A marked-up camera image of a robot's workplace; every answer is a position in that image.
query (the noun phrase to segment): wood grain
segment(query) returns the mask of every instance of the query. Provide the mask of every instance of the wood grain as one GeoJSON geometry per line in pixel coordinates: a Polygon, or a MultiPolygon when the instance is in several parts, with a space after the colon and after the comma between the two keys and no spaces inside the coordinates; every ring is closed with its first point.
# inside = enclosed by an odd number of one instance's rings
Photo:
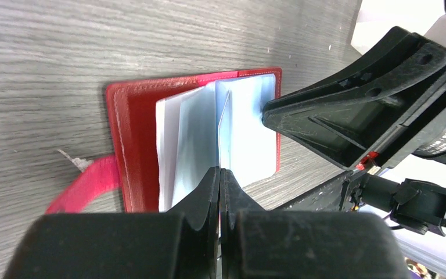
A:
{"type": "MultiPolygon", "coordinates": [[[[106,84],[280,66],[284,93],[357,58],[359,0],[0,1],[0,276],[18,240],[79,174],[57,152],[113,152],[106,84]]],[[[273,208],[338,169],[283,139],[282,169],[246,191],[273,208]]],[[[88,211],[120,210],[117,193],[88,211]]]]}

